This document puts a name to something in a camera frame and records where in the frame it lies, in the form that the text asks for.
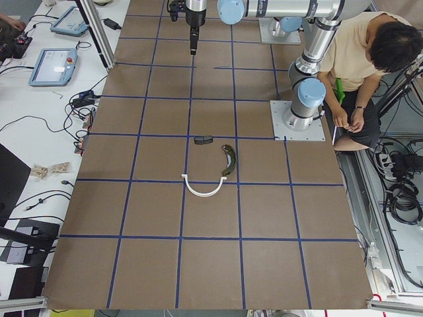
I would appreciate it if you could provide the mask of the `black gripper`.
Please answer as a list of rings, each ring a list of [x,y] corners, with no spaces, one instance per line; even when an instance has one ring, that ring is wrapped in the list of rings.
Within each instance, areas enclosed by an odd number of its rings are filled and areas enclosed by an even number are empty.
[[[207,0],[186,0],[186,22],[190,27],[190,54],[196,55],[198,49],[198,27],[206,20]]]

